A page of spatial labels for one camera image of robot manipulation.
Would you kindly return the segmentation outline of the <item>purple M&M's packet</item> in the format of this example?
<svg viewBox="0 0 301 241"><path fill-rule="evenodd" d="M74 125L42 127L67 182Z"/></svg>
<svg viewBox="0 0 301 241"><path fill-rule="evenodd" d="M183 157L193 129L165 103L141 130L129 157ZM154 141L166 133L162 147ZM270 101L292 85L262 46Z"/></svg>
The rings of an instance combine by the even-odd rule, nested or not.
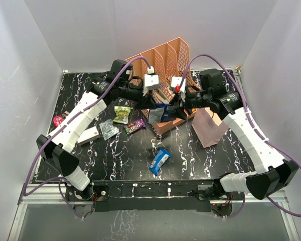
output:
<svg viewBox="0 0 301 241"><path fill-rule="evenodd" d="M145 128L146 123L142 118L124 126L124 130L127 135L131 135Z"/></svg>

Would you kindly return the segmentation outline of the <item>lilac paper bag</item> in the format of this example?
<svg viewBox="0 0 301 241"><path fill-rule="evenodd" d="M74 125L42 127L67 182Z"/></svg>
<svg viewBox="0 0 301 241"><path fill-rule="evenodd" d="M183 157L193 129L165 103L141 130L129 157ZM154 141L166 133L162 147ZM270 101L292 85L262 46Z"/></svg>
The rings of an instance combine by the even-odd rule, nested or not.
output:
<svg viewBox="0 0 301 241"><path fill-rule="evenodd" d="M192 121L192 127L203 148L219 143L229 127L216 113L207 108L198 108Z"/></svg>

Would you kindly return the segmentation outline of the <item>blue Burts chips bag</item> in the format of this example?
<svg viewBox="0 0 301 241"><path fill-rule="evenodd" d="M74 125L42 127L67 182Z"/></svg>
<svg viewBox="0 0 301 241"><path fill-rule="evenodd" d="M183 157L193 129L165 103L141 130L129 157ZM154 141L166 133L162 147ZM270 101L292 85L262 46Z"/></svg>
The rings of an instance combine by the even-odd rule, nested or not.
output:
<svg viewBox="0 0 301 241"><path fill-rule="evenodd" d="M155 109L150 109L148 113L148 123L157 124L174 121L175 107L170 103L156 103Z"/></svg>

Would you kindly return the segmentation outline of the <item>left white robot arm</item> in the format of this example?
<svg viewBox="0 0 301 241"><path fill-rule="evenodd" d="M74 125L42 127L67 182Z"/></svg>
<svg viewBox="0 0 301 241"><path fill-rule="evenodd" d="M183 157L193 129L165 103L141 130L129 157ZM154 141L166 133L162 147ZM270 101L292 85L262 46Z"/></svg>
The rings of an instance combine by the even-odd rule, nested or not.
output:
<svg viewBox="0 0 301 241"><path fill-rule="evenodd" d="M146 74L140 85L131 87L132 64L136 60L146 63ZM154 108L155 101L147 79L158 80L158 76L144 57L137 56L128 62L115 60L111 70L97 75L91 82L65 120L47 136L40 135L37 138L37 156L56 170L59 173L58 180L67 181L71 192L80 199L91 199L94 189L93 182L80 168L78 158L72 155L78 139L96 116L119 97L135 101L140 109Z"/></svg>

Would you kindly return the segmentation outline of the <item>blue Oreo cookie pack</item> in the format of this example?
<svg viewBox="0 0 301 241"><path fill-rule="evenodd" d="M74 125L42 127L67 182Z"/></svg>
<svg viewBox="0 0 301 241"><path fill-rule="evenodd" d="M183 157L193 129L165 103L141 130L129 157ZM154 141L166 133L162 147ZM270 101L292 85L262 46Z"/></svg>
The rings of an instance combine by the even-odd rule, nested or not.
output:
<svg viewBox="0 0 301 241"><path fill-rule="evenodd" d="M161 167L171 156L171 153L169 153L166 149L160 148L149 166L150 171L157 176Z"/></svg>

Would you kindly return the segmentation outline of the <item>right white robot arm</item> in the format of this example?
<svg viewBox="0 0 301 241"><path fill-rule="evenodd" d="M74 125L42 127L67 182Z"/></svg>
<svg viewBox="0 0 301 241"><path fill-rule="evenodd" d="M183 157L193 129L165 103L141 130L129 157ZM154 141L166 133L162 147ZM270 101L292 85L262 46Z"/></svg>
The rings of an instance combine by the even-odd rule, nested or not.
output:
<svg viewBox="0 0 301 241"><path fill-rule="evenodd" d="M170 90L174 97L171 103L176 116L185 118L184 110L209 108L237 136L254 166L254 172L220 176L214 182L214 195L225 199L231 192L243 192L262 200L286 187L298 171L298 165L285 159L268 143L266 136L257 133L260 128L253 121L240 92L227 91L220 70L204 70L199 77L200 86L189 85L182 77L172 77Z"/></svg>

